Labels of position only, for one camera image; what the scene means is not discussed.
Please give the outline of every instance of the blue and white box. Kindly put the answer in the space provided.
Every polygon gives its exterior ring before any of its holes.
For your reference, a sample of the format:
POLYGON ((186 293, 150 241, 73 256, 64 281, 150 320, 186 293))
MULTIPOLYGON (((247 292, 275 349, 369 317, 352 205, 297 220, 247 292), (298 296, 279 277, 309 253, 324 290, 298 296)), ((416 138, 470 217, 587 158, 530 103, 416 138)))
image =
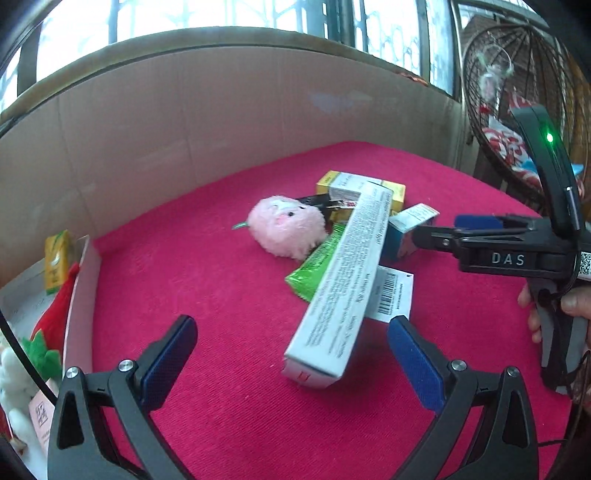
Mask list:
POLYGON ((429 205, 419 203, 388 219, 388 229, 382 260, 396 262, 413 253, 417 247, 413 243, 413 230, 420 225, 432 225, 439 212, 429 205))

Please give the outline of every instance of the green snack wrapper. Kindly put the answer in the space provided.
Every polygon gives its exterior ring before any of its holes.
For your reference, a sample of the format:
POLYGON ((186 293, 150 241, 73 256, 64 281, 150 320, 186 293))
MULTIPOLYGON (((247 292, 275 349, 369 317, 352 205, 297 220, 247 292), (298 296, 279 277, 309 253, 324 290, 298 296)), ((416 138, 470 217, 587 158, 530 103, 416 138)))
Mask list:
POLYGON ((286 276, 285 281, 300 298, 312 301, 344 231, 345 225, 334 224, 328 238, 306 258, 300 268, 286 276))

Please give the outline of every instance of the red chili pepper plush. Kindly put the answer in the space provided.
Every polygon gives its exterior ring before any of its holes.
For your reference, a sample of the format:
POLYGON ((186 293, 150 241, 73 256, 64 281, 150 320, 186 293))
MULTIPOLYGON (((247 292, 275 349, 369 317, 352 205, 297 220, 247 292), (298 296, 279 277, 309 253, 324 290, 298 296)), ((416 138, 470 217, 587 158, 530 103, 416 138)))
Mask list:
POLYGON ((39 330, 43 331, 47 349, 58 350, 61 358, 64 358, 64 338, 66 336, 66 322, 68 311, 70 310, 70 300, 72 299, 74 282, 79 271, 80 265, 78 263, 70 267, 68 279, 60 287, 56 298, 53 299, 49 308, 41 316, 31 334, 31 340, 33 340, 39 330))

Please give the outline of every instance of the pink tag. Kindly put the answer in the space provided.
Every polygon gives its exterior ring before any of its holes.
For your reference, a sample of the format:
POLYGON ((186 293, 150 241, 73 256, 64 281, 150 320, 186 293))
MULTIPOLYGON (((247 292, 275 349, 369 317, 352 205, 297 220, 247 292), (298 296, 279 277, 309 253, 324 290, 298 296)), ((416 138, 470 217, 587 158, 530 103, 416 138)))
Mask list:
MULTIPOLYGON (((58 388, 56 383, 52 379, 49 379, 46 383, 50 390, 57 395, 58 388)), ((33 422, 37 438, 39 439, 39 443, 41 443, 41 447, 46 456, 49 449, 49 434, 51 431, 54 410, 55 407, 48 399, 46 399, 41 390, 37 392, 37 395, 35 395, 29 403, 31 421, 33 422)))

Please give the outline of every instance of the cardboard wall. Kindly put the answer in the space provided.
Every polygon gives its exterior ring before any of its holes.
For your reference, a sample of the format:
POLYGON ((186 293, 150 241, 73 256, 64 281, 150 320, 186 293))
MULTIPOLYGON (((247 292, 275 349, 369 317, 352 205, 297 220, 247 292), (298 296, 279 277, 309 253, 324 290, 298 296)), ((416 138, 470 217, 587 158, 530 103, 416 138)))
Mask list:
POLYGON ((461 104, 434 88, 304 50, 200 48, 109 70, 0 138, 0 285, 59 230, 95 238, 312 148, 367 141, 458 167, 465 128, 461 104))

